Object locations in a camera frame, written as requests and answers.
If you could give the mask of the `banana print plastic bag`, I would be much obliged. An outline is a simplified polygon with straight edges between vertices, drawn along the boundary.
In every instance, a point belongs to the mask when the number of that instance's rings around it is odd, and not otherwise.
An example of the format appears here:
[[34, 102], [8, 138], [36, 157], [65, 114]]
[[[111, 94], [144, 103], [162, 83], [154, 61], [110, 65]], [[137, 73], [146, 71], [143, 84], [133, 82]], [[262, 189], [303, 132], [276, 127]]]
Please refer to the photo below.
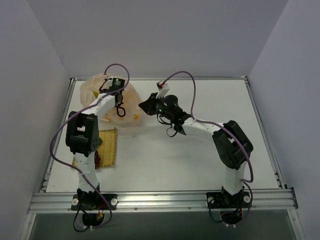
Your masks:
[[[93, 103], [98, 97], [101, 86], [107, 88], [111, 85], [110, 81], [108, 83], [104, 82], [104, 74], [98, 73], [82, 83], [80, 86], [80, 103], [83, 107], [87, 107]], [[122, 127], [138, 124], [143, 118], [142, 110], [138, 107], [138, 104], [142, 102], [140, 95], [131, 83], [127, 85], [122, 95], [123, 104], [121, 106], [125, 110], [125, 116], [118, 116], [117, 110], [113, 108], [109, 110], [101, 120]]]

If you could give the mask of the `green fake fruit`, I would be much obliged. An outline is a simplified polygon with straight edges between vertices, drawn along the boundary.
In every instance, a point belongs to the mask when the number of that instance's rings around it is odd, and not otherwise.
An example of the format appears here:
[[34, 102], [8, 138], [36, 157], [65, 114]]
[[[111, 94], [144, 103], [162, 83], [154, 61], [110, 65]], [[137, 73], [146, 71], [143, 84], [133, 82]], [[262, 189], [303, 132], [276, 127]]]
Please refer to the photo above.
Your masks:
[[98, 139], [98, 146], [102, 144], [103, 140], [101, 138]]

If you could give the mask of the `dark red fake grapes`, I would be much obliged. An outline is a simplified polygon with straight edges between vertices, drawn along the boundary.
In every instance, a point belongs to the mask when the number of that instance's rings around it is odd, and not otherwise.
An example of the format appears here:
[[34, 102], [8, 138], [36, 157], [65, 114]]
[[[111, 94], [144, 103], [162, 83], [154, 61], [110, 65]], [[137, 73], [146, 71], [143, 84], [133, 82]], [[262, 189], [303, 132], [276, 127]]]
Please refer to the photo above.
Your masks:
[[101, 164], [101, 157], [99, 155], [99, 152], [95, 151], [95, 153], [94, 153], [94, 166], [95, 166], [95, 169], [98, 169], [100, 167], [100, 164]]

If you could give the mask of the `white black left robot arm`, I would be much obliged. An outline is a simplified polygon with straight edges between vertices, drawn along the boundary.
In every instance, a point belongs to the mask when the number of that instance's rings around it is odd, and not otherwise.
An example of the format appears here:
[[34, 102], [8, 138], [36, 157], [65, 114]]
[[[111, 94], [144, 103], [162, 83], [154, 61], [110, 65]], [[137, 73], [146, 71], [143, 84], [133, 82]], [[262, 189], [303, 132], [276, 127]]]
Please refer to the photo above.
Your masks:
[[122, 92], [126, 81], [116, 76], [108, 77], [99, 88], [98, 97], [83, 111], [69, 114], [65, 143], [80, 170], [78, 189], [93, 193], [99, 188], [95, 170], [95, 152], [99, 146], [99, 120], [111, 109], [123, 104]]

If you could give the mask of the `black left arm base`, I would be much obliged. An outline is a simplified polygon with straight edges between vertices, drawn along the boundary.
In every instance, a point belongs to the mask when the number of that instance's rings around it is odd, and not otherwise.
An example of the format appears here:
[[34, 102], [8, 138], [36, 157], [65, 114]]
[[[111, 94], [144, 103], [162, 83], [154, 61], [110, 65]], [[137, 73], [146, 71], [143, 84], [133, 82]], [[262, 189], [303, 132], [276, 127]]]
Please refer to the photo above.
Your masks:
[[70, 210], [75, 212], [72, 227], [77, 233], [94, 230], [109, 224], [113, 211], [117, 209], [118, 195], [103, 193], [81, 193], [72, 196]]

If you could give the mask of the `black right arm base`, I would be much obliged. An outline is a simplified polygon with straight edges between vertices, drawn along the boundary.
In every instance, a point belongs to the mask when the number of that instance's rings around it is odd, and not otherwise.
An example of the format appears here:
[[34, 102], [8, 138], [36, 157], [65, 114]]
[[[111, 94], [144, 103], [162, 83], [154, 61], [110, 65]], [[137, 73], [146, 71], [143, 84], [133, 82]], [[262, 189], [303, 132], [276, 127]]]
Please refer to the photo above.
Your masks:
[[[207, 192], [206, 201], [208, 214], [215, 223], [224, 223], [227, 227], [236, 227], [244, 220], [243, 209], [249, 210], [252, 206], [251, 194], [241, 190], [235, 195], [222, 190], [221, 192]], [[212, 210], [220, 210], [220, 219], [215, 219]]]

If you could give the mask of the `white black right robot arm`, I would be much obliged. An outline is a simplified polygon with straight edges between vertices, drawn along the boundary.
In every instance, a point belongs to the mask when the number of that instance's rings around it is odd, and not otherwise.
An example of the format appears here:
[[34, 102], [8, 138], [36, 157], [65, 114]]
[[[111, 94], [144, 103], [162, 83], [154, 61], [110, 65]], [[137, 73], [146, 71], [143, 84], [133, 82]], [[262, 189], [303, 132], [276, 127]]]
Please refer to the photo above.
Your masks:
[[244, 183], [253, 182], [250, 155], [254, 148], [236, 121], [215, 123], [196, 119], [179, 107], [175, 95], [157, 98], [157, 93], [152, 93], [138, 106], [149, 116], [157, 115], [167, 119], [179, 134], [214, 142], [219, 158], [226, 166], [222, 189], [229, 195], [238, 194]]

